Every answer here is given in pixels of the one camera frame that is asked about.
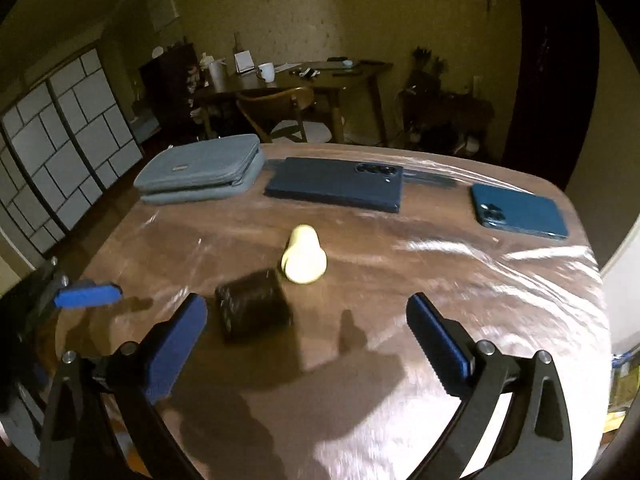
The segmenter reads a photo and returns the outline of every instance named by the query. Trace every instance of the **silver bolt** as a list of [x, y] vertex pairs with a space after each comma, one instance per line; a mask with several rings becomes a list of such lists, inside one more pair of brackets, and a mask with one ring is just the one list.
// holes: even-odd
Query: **silver bolt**
[[123, 355], [132, 355], [138, 349], [138, 343], [135, 341], [127, 341], [120, 346], [120, 352]]
[[551, 354], [546, 350], [540, 350], [538, 352], [538, 359], [540, 359], [545, 365], [548, 365], [553, 360]]
[[495, 353], [495, 345], [491, 341], [487, 341], [486, 339], [482, 339], [478, 341], [478, 350], [481, 351], [484, 355], [493, 355]]
[[62, 362], [65, 365], [71, 364], [73, 361], [76, 360], [76, 354], [73, 350], [69, 350], [65, 353], [62, 354]]

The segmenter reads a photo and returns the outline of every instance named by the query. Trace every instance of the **table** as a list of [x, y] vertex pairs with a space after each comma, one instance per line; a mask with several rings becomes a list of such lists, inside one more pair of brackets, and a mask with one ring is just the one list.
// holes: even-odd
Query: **table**
[[351, 76], [335, 76], [335, 73], [341, 71], [321, 70], [320, 75], [311, 80], [303, 79], [297, 75], [290, 74], [289, 70], [284, 70], [276, 74], [273, 83], [265, 83], [258, 78], [255, 72], [246, 75], [233, 74], [222, 83], [221, 87], [218, 86], [214, 88], [214, 86], [209, 85], [205, 88], [197, 89], [193, 95], [193, 100], [195, 106], [202, 107], [202, 118], [208, 135], [210, 134], [210, 126], [206, 107], [209, 104], [234, 99], [236, 92], [247, 92], [251, 94], [252, 91], [255, 91], [259, 94], [264, 92], [265, 89], [281, 91], [300, 86], [311, 86], [317, 94], [327, 96], [329, 108], [331, 109], [332, 134], [334, 135], [335, 142], [343, 144], [344, 133], [342, 130], [342, 112], [340, 111], [340, 92], [366, 84], [371, 97], [380, 141], [383, 146], [386, 146], [388, 138], [386, 136], [385, 120], [382, 114], [382, 101], [380, 99], [377, 76], [379, 73], [391, 69], [392, 66], [392, 63], [380, 65], [359, 64], [354, 67], [354, 69], [362, 73]]
[[[572, 427], [574, 478], [581, 478], [604, 424], [610, 342], [596, 261], [568, 198], [540, 178], [471, 160], [337, 144], [263, 149], [269, 160], [402, 164], [454, 185], [405, 183], [399, 214], [267, 198], [270, 170], [224, 201], [138, 202], [86, 270], [88, 278], [121, 285], [125, 299], [62, 312], [58, 357], [64, 349], [110, 354], [126, 340], [140, 341], [188, 292], [211, 296], [221, 283], [275, 266], [291, 230], [308, 223], [328, 268], [315, 283], [283, 284], [293, 325], [226, 346], [211, 312], [172, 396], [158, 404], [206, 478], [406, 478], [458, 405], [406, 326], [406, 300], [420, 290], [476, 340], [488, 338], [509, 354], [552, 353]], [[472, 212], [473, 182], [552, 198], [570, 236], [483, 228]], [[486, 436], [495, 437], [499, 425], [500, 418]], [[472, 464], [491, 447], [483, 439]]]

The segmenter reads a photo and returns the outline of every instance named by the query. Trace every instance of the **chair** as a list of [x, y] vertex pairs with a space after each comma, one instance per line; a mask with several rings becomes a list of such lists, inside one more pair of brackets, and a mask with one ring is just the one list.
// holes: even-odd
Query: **chair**
[[332, 138], [331, 131], [325, 124], [302, 120], [302, 111], [314, 103], [314, 90], [308, 86], [261, 97], [248, 97], [242, 93], [238, 93], [236, 97], [238, 109], [262, 142], [321, 144]]

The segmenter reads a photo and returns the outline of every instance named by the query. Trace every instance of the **white chair seat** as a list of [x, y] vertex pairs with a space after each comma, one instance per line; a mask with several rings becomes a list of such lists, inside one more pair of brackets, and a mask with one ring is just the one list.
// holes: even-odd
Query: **white chair seat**
[[[331, 131], [326, 127], [326, 124], [316, 123], [313, 121], [303, 121], [305, 126], [306, 140], [313, 144], [322, 144], [324, 142], [329, 142], [331, 140]], [[297, 137], [302, 142], [302, 134], [298, 130], [298, 123], [296, 121], [287, 119], [284, 121], [280, 121], [273, 130], [271, 130], [271, 134], [273, 135], [279, 130], [283, 129], [291, 130], [291, 136]], [[273, 139], [273, 142], [285, 143], [285, 142], [295, 142], [294, 140], [288, 139], [287, 137], [279, 137], [277, 139]]]

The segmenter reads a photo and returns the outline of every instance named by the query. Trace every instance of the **plastic table cover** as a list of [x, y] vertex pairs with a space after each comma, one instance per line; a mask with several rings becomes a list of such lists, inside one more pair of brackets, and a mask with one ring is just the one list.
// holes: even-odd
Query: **plastic table cover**
[[[418, 291], [504, 353], [552, 353], [580, 478], [602, 434], [610, 341], [598, 267], [568, 198], [540, 178], [446, 156], [332, 144], [263, 149], [272, 161], [386, 162], [449, 180], [406, 182], [399, 214], [267, 198], [268, 166], [251, 189], [226, 200], [138, 202], [85, 272], [119, 284], [125, 299], [62, 312], [58, 357], [65, 349], [110, 354], [140, 341], [189, 292], [211, 297], [219, 284], [276, 267], [292, 229], [309, 224], [328, 268], [309, 285], [283, 280], [293, 324], [225, 345], [210, 312], [171, 396], [157, 404], [205, 478], [406, 478], [459, 403], [406, 325], [406, 300]], [[468, 191], [475, 182], [550, 197], [569, 237], [482, 227]], [[508, 406], [502, 397], [466, 473], [491, 451]]]

